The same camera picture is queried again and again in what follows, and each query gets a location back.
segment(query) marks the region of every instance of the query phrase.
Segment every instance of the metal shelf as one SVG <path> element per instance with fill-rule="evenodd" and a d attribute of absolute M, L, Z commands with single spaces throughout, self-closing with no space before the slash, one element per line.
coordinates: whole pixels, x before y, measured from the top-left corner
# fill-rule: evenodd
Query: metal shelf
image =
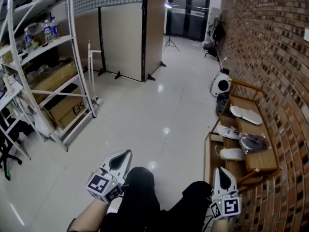
<path fill-rule="evenodd" d="M 73 9 L 73 0 L 67 0 L 67 8 L 68 8 L 68 23 L 69 23 L 69 30 L 70 35 L 62 36 L 59 39 L 49 43 L 47 46 L 39 46 L 37 49 L 35 49 L 33 52 L 31 52 L 25 59 L 20 60 L 18 57 L 18 52 L 16 48 L 15 38 L 14 38 L 14 32 L 17 31 L 17 28 L 19 26 L 22 26 L 23 24 L 29 23 L 32 19 L 34 19 L 37 16 L 42 15 L 43 13 L 50 11 L 52 7 L 57 5 L 59 2 L 62 2 L 64 0 L 35 0 L 31 3 L 25 4 L 19 8 L 14 9 L 14 2 L 15 0 L 8 0 L 7 2 L 7 15 L 3 17 L 3 20 L 7 20 L 7 30 L 9 33 L 10 38 L 10 50 L 13 57 L 13 62 L 10 64 L 4 65 L 5 67 L 12 68 L 18 72 L 18 76 L 20 77 L 20 80 L 22 82 L 22 85 L 24 87 L 24 91 L 28 96 L 29 102 L 33 105 L 33 108 L 36 112 L 36 114 L 41 118 L 41 120 L 45 123 L 46 127 L 49 129 L 49 132 L 51 133 L 51 137 L 54 138 L 54 140 L 65 150 L 68 151 L 68 147 L 65 145 L 65 142 L 70 138 L 79 128 L 82 128 L 83 122 L 86 121 L 85 117 L 89 117 L 92 115 L 93 118 L 96 117 L 96 111 L 94 109 L 94 105 L 92 103 L 87 83 L 85 81 L 83 68 L 79 56 L 78 51 L 78 45 L 77 45 L 77 39 L 76 39 L 76 32 L 75 32 L 75 21 L 74 21 L 74 9 Z M 32 91 L 27 83 L 27 79 L 25 77 L 25 73 L 22 69 L 22 66 L 26 64 L 27 62 L 31 61 L 38 55 L 48 51 L 49 49 L 60 45 L 64 42 L 71 43 L 74 60 L 76 63 L 76 68 L 78 71 L 78 74 L 71 78 L 69 81 L 64 83 L 61 87 L 59 87 L 55 92 L 47 92 L 50 94 L 41 104 L 37 104 L 35 101 Z M 60 130 L 59 128 L 54 130 L 49 123 L 47 122 L 44 114 L 41 111 L 41 108 L 53 97 L 57 94 L 58 90 L 62 90 L 65 88 L 68 84 L 75 81 L 76 79 L 79 79 L 81 82 L 81 90 L 84 94 L 85 101 L 86 101 L 86 107 L 87 110 L 79 114 L 64 130 Z"/>
<path fill-rule="evenodd" d="M 99 107 L 103 104 L 103 100 L 102 99 L 98 99 L 97 101 L 96 101 L 96 103 L 97 103 L 97 105 L 95 105 L 94 106 L 94 109 L 97 111 L 98 109 L 99 109 Z M 56 129 L 55 129 L 55 133 L 60 137 L 60 138 L 62 138 L 70 129 L 71 129 L 71 127 L 77 122 L 77 121 L 79 121 L 79 123 L 78 123 L 78 125 L 75 125 L 75 127 L 74 127 L 74 129 L 69 133 L 69 135 L 67 135 L 66 137 L 65 137 L 65 139 L 64 139 L 64 143 L 65 142 L 67 142 L 68 141 L 68 139 L 75 133 L 75 131 L 76 131 L 76 129 L 79 127 L 79 125 L 81 125 L 81 124 L 83 124 L 86 120 L 87 120 L 87 118 L 90 116 L 90 115 L 92 115 L 92 113 L 91 113 L 91 110 L 89 110 L 89 106 L 87 105 L 86 106 L 86 109 L 83 111 L 83 112 L 81 112 L 64 130 L 62 130 L 60 127 L 57 127 Z"/>
<path fill-rule="evenodd" d="M 79 75 L 75 75 L 74 77 L 72 77 L 69 81 L 65 82 L 64 84 L 62 84 L 59 88 L 57 88 L 54 92 L 61 92 L 66 86 L 68 86 L 69 84 L 73 83 L 75 80 L 77 80 L 79 77 Z M 39 104 L 40 108 L 43 108 L 56 94 L 53 95 L 49 95 L 48 97 L 46 97 L 46 99 L 44 101 L 42 101 Z"/>
<path fill-rule="evenodd" d="M 10 46 L 9 46 L 9 45 L 6 46 L 6 47 L 1 48 L 1 49 L 0 49 L 0 58 L 1 58 L 4 54 L 6 54 L 9 50 L 10 50 Z"/>
<path fill-rule="evenodd" d="M 55 40 L 55 41 L 53 41 L 53 42 L 51 42 L 51 43 L 48 43 L 48 45 L 45 46 L 45 47 L 43 47 L 43 46 L 40 45 L 40 46 L 39 46 L 38 48 L 36 48 L 33 52 L 31 52 L 31 53 L 28 55 L 28 57 L 26 57 L 25 59 L 23 59 L 23 60 L 20 62 L 21 66 L 23 66 L 23 65 L 26 64 L 26 63 L 28 63 L 30 60 L 34 59 L 34 58 L 37 57 L 38 55 L 40 55 L 40 54 L 42 54 L 42 53 L 44 53 L 44 52 L 46 52 L 46 51 L 52 49 L 53 47 L 55 47 L 55 46 L 57 46 L 57 45 L 60 45 L 60 44 L 62 44 L 62 43 L 64 43 L 64 42 L 67 42 L 67 41 L 69 41 L 69 40 L 71 40 L 71 39 L 72 39 L 72 36 L 67 35 L 67 36 L 62 36 L 62 37 L 60 37 L 59 39 L 57 39 L 57 40 Z M 16 66 L 16 64 L 15 64 L 14 61 L 12 61 L 12 62 L 9 63 L 9 64 L 5 64 L 5 63 L 3 63 L 3 64 L 4 64 L 5 66 L 7 66 L 7 67 L 13 69 L 13 70 L 16 70 L 16 68 L 17 68 L 17 66 Z"/>

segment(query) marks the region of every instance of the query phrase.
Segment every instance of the black door frame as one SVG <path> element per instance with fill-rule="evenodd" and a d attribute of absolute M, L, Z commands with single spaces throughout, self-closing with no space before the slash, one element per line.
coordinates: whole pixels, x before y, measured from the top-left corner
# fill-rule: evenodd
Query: black door frame
<path fill-rule="evenodd" d="M 210 2 L 210 0 L 206 0 L 205 8 L 209 8 L 209 2 Z M 185 37 L 185 38 L 189 38 L 191 40 L 203 41 L 204 38 L 205 38 L 205 33 L 206 33 L 206 26 L 207 26 L 209 9 L 205 12 L 204 21 L 203 21 L 203 25 L 202 25 L 202 28 L 201 28 L 201 30 L 203 31 L 202 34 L 201 34 L 201 37 L 199 39 L 196 39 L 196 38 L 190 38 L 189 37 L 189 27 L 190 27 L 190 13 L 189 12 L 191 11 L 191 8 L 192 8 L 192 0 L 187 0 L 186 8 L 185 8 L 183 34 L 173 33 L 171 35 L 172 36 Z M 171 19 L 172 19 L 172 13 L 171 13 L 171 10 L 168 10 L 167 23 L 166 23 L 167 35 L 170 35 L 170 33 L 171 33 Z"/>

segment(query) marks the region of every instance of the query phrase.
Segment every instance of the forearm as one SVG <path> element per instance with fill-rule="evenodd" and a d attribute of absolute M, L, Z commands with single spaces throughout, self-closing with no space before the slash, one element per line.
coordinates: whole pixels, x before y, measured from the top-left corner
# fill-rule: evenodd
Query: forearm
<path fill-rule="evenodd" d="M 95 199 L 73 222 L 69 231 L 98 232 L 109 204 Z"/>
<path fill-rule="evenodd" d="M 229 231 L 229 220 L 222 219 L 214 221 L 213 226 L 211 228 L 211 232 L 228 232 Z"/>

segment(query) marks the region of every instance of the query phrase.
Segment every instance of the white robot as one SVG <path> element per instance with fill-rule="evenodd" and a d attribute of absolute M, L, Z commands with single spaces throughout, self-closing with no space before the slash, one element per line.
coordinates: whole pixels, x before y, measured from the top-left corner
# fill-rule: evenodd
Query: white robot
<path fill-rule="evenodd" d="M 88 192 L 106 203 L 124 191 L 125 178 L 132 160 L 131 150 L 121 150 L 109 155 L 86 185 Z M 241 198 L 235 177 L 224 168 L 214 171 L 214 187 L 210 208 L 215 220 L 227 219 L 241 212 Z"/>
<path fill-rule="evenodd" d="M 213 173 L 213 195 L 210 205 L 215 220 L 227 219 L 241 213 L 241 197 L 238 196 L 235 177 L 225 168 Z"/>

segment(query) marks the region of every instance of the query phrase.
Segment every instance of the black pants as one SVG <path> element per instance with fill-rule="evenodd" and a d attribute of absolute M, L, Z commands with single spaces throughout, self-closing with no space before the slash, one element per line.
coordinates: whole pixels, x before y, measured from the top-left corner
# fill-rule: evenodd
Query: black pants
<path fill-rule="evenodd" d="M 117 214 L 108 214 L 102 232 L 115 231 L 190 231 L 201 232 L 208 208 L 211 186 L 197 181 L 183 191 L 182 199 L 169 211 L 160 211 L 153 174 L 133 168 L 127 175 L 128 188 Z"/>

